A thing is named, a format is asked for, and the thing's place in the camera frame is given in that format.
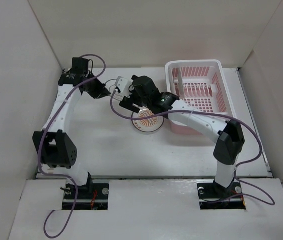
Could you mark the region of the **green rimmed white plate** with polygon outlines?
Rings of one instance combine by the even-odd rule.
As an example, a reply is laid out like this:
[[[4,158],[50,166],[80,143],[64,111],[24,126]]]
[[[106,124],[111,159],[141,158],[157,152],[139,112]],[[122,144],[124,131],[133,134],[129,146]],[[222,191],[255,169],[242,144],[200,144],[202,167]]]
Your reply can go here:
[[[174,92],[176,95],[178,95],[179,92],[179,79],[178,79],[178,75],[179,75],[179,68],[173,68],[172,69],[172,89],[174,89]]]

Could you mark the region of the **orange sunburst plate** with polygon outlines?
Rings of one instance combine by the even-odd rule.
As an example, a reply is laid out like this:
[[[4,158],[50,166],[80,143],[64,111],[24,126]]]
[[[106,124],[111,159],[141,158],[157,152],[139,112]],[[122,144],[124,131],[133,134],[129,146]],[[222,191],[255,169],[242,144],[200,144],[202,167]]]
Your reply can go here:
[[[178,68],[178,90],[179,90],[179,97],[184,98],[185,92],[184,92],[184,84],[183,84],[183,77],[182,77],[182,69]]]
[[[139,113],[133,112],[132,118],[145,118],[153,116],[154,114],[146,107],[140,109]],[[158,116],[143,120],[131,120],[133,127],[142,134],[153,134],[159,131],[165,122],[164,117]]]

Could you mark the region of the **black rimmed flower plate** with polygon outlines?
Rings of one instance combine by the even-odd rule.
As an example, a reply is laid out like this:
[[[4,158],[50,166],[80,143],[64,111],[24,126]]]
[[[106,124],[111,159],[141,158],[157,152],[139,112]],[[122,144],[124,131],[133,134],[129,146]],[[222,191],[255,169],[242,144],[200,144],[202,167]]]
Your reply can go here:
[[[105,82],[106,88],[107,88],[108,91],[110,92],[110,95],[112,95],[113,92],[114,92],[115,89],[116,89],[116,86],[115,86],[116,81],[117,81],[117,79],[115,78],[115,79],[109,79],[109,80],[107,80],[107,81]],[[116,93],[116,94],[114,95],[114,100],[120,102],[122,99],[123,99],[123,97],[120,96],[118,93]]]

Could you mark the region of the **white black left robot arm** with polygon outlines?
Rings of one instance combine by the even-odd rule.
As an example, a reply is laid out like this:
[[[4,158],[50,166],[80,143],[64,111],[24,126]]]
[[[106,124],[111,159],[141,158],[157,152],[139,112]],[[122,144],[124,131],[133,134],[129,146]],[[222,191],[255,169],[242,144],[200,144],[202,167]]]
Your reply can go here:
[[[51,114],[42,130],[35,131],[32,140],[37,151],[38,169],[42,175],[66,178],[81,198],[93,194],[92,177],[77,162],[78,149],[68,135],[76,105],[83,93],[93,99],[110,96],[106,84],[94,75],[94,54],[72,59],[71,68],[63,70],[57,86]]]

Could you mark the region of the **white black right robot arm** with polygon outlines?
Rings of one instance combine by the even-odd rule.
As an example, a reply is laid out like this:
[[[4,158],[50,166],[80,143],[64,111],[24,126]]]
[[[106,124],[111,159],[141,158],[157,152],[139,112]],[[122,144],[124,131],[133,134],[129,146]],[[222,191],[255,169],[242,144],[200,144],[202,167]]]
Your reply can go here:
[[[212,190],[218,197],[230,193],[235,180],[236,161],[245,143],[239,121],[232,117],[224,120],[224,115],[208,114],[191,107],[173,93],[160,92],[147,76],[133,76],[132,79],[120,76],[115,89],[122,97],[119,103],[122,108],[136,114],[141,108],[147,108],[154,115],[194,129],[215,143],[213,156],[217,160],[217,170]]]

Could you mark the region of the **white pink dish rack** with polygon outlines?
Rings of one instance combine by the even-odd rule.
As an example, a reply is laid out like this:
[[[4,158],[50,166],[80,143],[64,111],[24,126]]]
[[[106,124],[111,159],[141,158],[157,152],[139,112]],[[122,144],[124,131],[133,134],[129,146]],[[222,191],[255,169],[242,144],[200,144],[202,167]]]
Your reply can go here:
[[[176,60],[165,65],[167,91],[175,94],[172,80],[172,69],[181,68],[184,98],[192,108],[205,113],[223,114],[236,117],[235,108],[226,82],[220,61]]]

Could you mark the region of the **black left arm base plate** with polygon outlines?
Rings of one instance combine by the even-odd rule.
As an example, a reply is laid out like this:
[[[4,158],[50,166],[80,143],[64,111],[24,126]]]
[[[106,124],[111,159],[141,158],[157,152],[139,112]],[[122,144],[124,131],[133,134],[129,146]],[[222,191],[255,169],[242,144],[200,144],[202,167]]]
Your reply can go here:
[[[67,184],[62,202],[63,210],[71,210],[75,200],[75,187]],[[106,211],[108,210],[110,184],[97,182],[92,185],[92,190],[86,190],[83,186],[78,188],[78,197],[75,210]]]

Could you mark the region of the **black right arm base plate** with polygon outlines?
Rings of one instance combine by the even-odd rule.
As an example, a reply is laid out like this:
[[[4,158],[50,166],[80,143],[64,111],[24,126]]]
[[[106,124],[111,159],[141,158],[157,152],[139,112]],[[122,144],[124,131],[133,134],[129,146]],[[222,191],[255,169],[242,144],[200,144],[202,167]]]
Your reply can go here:
[[[201,210],[246,210],[239,182],[234,182],[226,191],[215,182],[201,182],[197,184],[197,193]]]

